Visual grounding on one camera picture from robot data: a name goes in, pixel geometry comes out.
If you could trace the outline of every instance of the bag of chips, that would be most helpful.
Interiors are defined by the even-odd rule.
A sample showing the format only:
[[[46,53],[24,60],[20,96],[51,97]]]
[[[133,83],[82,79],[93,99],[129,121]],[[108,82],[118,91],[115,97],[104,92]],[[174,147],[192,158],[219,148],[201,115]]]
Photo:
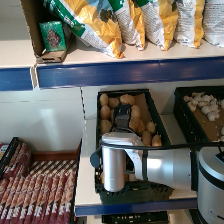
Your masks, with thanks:
[[[122,58],[121,32],[108,0],[40,0],[73,33],[107,55]]]
[[[144,16],[146,37],[161,50],[168,50],[177,24],[176,3],[172,0],[137,0]]]
[[[205,39],[224,47],[224,0],[206,0],[203,19]]]
[[[138,50],[145,47],[145,25],[142,10],[134,0],[109,0],[121,29],[125,43],[135,45]]]
[[[202,13],[205,0],[177,0],[178,20],[174,39],[181,45],[199,48],[204,36]]]

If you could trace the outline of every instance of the green snack bag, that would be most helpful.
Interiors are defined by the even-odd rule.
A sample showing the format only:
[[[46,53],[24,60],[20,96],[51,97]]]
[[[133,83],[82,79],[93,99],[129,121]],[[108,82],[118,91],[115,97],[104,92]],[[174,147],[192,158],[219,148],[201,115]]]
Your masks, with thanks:
[[[46,51],[66,50],[62,23],[59,21],[40,23]]]

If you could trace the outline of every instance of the black tray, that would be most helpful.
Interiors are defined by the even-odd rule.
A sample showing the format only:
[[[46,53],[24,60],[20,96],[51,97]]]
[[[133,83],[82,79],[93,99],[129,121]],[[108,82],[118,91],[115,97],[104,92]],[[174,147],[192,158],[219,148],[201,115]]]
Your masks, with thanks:
[[[108,97],[120,97],[124,94],[132,96],[145,94],[148,110],[151,114],[152,121],[157,124],[157,132],[161,135],[163,145],[170,145],[170,140],[163,126],[159,113],[155,107],[154,101],[147,89],[129,90],[129,91],[112,91],[100,92],[97,98],[97,127],[96,127],[96,149],[99,147],[100,134],[100,104],[99,98],[101,94],[106,93]],[[126,182],[124,188],[116,193],[105,190],[103,184],[100,182],[100,175],[102,173],[102,165],[95,169],[95,191],[100,194],[101,200],[104,204],[112,203],[139,203],[148,201],[168,200],[172,194],[173,189],[162,184],[150,183],[148,181]]]
[[[213,95],[218,100],[224,99],[223,86],[197,86],[197,87],[179,87],[176,88],[174,116],[180,126],[186,141],[193,142],[209,142],[207,135],[197,121],[194,114],[191,112],[187,103],[184,101],[184,96],[191,96],[193,92],[205,92],[206,95]]]
[[[5,151],[3,157],[0,161],[0,179],[2,179],[2,175],[4,173],[5,167],[9,164],[12,156],[15,153],[15,150],[19,144],[19,139],[17,137],[14,137],[12,141],[10,142],[7,150]]]
[[[168,224],[167,212],[145,212],[120,215],[103,215],[102,223],[105,224]]]

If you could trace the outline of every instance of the red packaging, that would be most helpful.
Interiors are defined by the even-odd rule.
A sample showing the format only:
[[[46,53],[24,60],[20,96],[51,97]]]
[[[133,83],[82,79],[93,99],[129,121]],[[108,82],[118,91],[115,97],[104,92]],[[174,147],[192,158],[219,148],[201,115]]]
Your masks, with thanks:
[[[37,177],[35,187],[33,189],[33,194],[32,194],[31,200],[30,200],[30,204],[29,204],[29,207],[28,207],[28,210],[27,210],[26,218],[24,220],[24,224],[31,224],[32,223],[37,199],[38,199],[38,196],[40,194],[40,190],[41,190],[41,187],[42,187],[43,180],[44,180],[43,175],[39,175]]]
[[[65,216],[65,210],[66,210],[66,194],[67,194],[68,190],[70,188],[72,188],[72,186],[74,186],[74,181],[75,181],[75,172],[71,172],[69,174],[66,184],[65,184],[65,189],[64,189],[63,196],[62,196],[61,203],[60,203],[57,223],[60,223],[60,224],[64,223],[64,216]]]
[[[53,182],[53,178],[48,176],[47,180],[46,180],[45,187],[44,187],[43,197],[42,197],[41,203],[39,205],[34,224],[41,224],[43,222],[44,214],[45,214],[45,211],[47,208],[48,197],[50,195],[52,182]]]
[[[8,184],[9,184],[9,180],[7,180],[7,179],[1,180],[1,185],[0,185],[0,201],[2,200],[2,197],[3,197],[4,193],[5,193],[5,190],[6,190],[7,186],[8,186]]]
[[[16,189],[17,189],[17,186],[19,184],[19,178],[15,178],[14,182],[13,182],[13,185],[10,189],[10,192],[9,192],[9,195],[8,195],[8,198],[7,198],[7,201],[5,203],[5,207],[3,209],[3,212],[2,212],[2,215],[1,215],[1,218],[0,218],[0,224],[4,224],[5,222],[5,219],[6,219],[6,216],[8,214],[8,210],[10,208],[10,205],[12,203],[12,200],[13,200],[13,197],[14,197],[14,194],[16,192]]]
[[[36,181],[37,181],[37,178],[32,177],[32,179],[30,181],[30,184],[29,184],[29,187],[28,187],[27,192],[26,192],[26,197],[25,197],[25,200],[24,200],[24,203],[23,203],[22,211],[21,211],[20,216],[19,216],[18,224],[23,224],[24,223],[24,220],[25,220],[25,217],[26,217],[26,214],[27,214],[27,210],[28,210],[28,207],[29,207],[29,204],[30,204],[30,201],[31,201],[31,197],[33,195],[33,190],[34,190],[34,187],[36,185]]]
[[[10,224],[18,223],[20,213],[22,211],[23,202],[25,200],[26,192],[27,192],[27,189],[28,189],[30,183],[31,183],[31,176],[28,176],[23,183],[18,200],[17,200],[15,208],[13,210],[13,214],[11,216]]]
[[[52,211],[52,207],[53,207],[54,198],[55,198],[55,194],[56,194],[56,191],[57,191],[58,183],[59,183],[59,176],[55,175],[54,178],[53,178],[53,183],[52,183],[50,195],[49,195],[48,202],[47,202],[47,208],[46,208],[45,216],[44,216],[43,221],[41,220],[41,222],[44,223],[44,224],[49,224],[49,220],[50,220],[50,217],[51,217],[51,211]]]
[[[16,161],[10,171],[8,172],[8,175],[10,177],[16,177],[16,176],[25,176],[28,174],[28,168],[30,166],[30,160],[31,160],[31,152],[28,149],[27,145],[25,143],[22,144],[22,148],[19,151],[18,156],[16,157]]]
[[[6,201],[8,199],[10,190],[13,186],[14,180],[15,180],[15,178],[12,178],[12,177],[9,178],[9,184],[8,184],[6,190],[5,190],[5,193],[4,193],[4,195],[2,197],[2,200],[1,200],[1,203],[0,203],[0,215],[2,215],[3,209],[4,209]]]
[[[43,183],[42,183],[42,186],[41,186],[41,189],[40,189],[40,193],[39,193],[38,198],[37,198],[36,207],[34,209],[32,224],[35,223],[35,219],[36,219],[36,216],[37,216],[39,208],[40,208],[40,204],[41,204],[41,201],[42,201],[42,198],[43,198],[46,181],[47,181],[47,176],[44,176]]]
[[[73,192],[74,192],[74,185],[75,185],[75,172],[71,172],[69,175],[69,182],[68,182],[68,190],[66,192],[66,199],[65,199],[65,214],[64,214],[64,224],[69,224],[69,219],[71,215],[71,203],[73,200]]]
[[[66,175],[64,173],[61,173],[57,191],[56,191],[55,198],[54,198],[54,204],[52,207],[51,218],[50,218],[49,224],[55,224],[57,221],[59,206],[60,206],[61,198],[63,195],[66,179],[67,179]]]
[[[6,202],[6,206],[7,206],[7,203],[9,202],[9,209],[8,209],[7,216],[4,219],[5,220],[5,222],[4,222],[5,224],[10,224],[10,220],[11,220],[11,217],[12,217],[12,214],[13,214],[13,210],[14,210],[14,208],[16,206],[16,203],[17,203],[17,200],[19,198],[19,194],[21,192],[21,189],[22,189],[22,186],[23,186],[24,181],[25,181],[25,178],[24,177],[20,178],[19,183],[17,185],[16,191],[14,193],[14,196],[13,196],[13,199],[12,199],[12,202],[11,203],[10,203],[10,199],[9,199],[10,195],[8,197],[8,200],[9,201]]]
[[[19,143],[16,150],[15,150],[14,155],[12,156],[12,158],[9,162],[9,165],[5,167],[5,171],[4,171],[4,174],[3,174],[3,179],[9,179],[10,172],[11,172],[10,170],[13,167],[14,163],[16,162],[16,158],[19,154],[19,151],[21,150],[21,147],[22,147],[22,145],[21,145],[21,143]]]

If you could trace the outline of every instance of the store shelf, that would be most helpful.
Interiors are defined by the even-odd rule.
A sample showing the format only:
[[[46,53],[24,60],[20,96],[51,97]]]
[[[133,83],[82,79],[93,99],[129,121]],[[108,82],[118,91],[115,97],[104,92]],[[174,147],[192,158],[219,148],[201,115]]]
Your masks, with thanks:
[[[193,224],[192,218],[188,210],[167,211],[170,224]],[[101,216],[88,216],[78,219],[78,224],[101,224]]]
[[[0,18],[0,91],[32,90],[35,64],[25,20]]]
[[[163,115],[162,121],[172,144],[185,142],[183,134],[172,114]],[[75,198],[75,213],[77,217],[197,207],[195,192],[176,190],[174,190],[168,201],[104,205],[100,195],[95,193],[94,168],[89,160],[91,154],[95,151],[95,146],[96,119],[85,120]]]
[[[126,58],[119,60],[77,40],[64,63],[38,65],[39,84],[52,88],[222,78],[224,49],[202,43],[200,49],[173,43],[167,52],[151,43],[144,51],[125,45]]]

